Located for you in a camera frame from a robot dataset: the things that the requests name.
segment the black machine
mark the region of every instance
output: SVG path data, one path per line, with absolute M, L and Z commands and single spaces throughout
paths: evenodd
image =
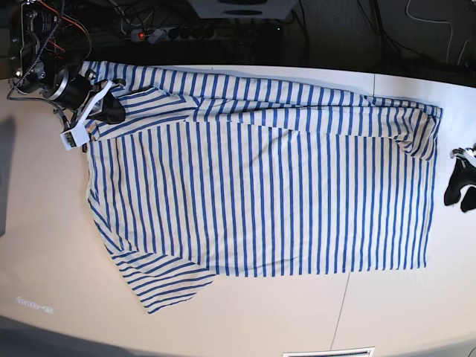
M 24 1 L 10 11 L 13 87 L 8 99 L 50 103 L 55 108 L 55 114 L 62 120 L 63 141 L 67 149 L 89 140 L 84 128 L 79 136 L 79 128 L 75 129 L 80 125 L 81 118 L 84 120 L 91 117 L 109 124 L 125 120 L 124 108 L 109 91 L 113 85 L 107 91 L 103 90 L 107 81 L 92 85 L 93 73 L 86 74 L 89 78 L 79 73 L 82 60 L 78 55 L 67 53 L 57 44 L 58 37 L 71 35 L 68 33 L 71 30 L 62 28 L 65 22 L 81 30 L 91 44 L 88 31 L 77 20 L 65 14 L 65 0 L 61 1 L 58 10 L 42 1 Z M 124 83 L 117 80 L 113 84 L 119 86 Z M 30 94 L 38 90 L 43 98 L 13 97 L 15 91 Z M 63 112 L 66 109 L 73 112 L 70 120 Z

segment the table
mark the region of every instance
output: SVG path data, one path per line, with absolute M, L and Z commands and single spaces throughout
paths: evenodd
M 15 135 L 7 233 L 0 237 L 0 315 L 161 356 L 271 357 L 370 346 L 376 347 L 375 356 L 391 356 L 463 343 L 475 335 L 476 222 L 472 213 L 443 207 L 443 192 L 454 167 L 450 150 L 476 142 L 476 89 L 308 68 L 174 68 L 278 77 L 443 107 L 428 268 L 217 277 L 187 303 L 148 315 L 94 226 L 85 199 L 86 157 L 80 149 L 64 150 L 62 127 L 49 106 L 7 102 L 7 82 L 1 81 L 0 123 L 8 120 Z M 18 297 L 53 313 L 20 305 Z

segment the striped shirt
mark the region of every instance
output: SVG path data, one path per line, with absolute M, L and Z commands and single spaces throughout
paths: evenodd
M 282 80 L 87 62 L 124 78 L 89 122 L 88 200 L 149 313 L 216 274 L 426 266 L 442 110 Z

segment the vent grille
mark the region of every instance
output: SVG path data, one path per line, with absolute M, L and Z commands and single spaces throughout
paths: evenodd
M 326 352 L 283 353 L 283 357 L 372 357 L 375 347 Z

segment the white table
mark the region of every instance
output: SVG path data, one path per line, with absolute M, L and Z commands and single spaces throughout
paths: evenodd
M 443 207 L 443 192 L 454 167 L 449 151 L 476 142 L 476 89 L 317 69 L 192 68 L 443 107 L 428 268 L 351 276 L 218 277 L 194 299 L 148 315 L 94 226 L 85 200 L 84 154 L 64 150 L 61 126 L 49 106 L 7 102 L 3 81 L 0 120 L 12 117 L 16 136 L 7 233 L 0 237 L 0 315 L 129 350 L 180 356 L 272 357 L 369 346 L 376 347 L 375 356 L 389 356 L 475 336 L 476 213 Z M 54 313 L 21 306 L 17 297 Z

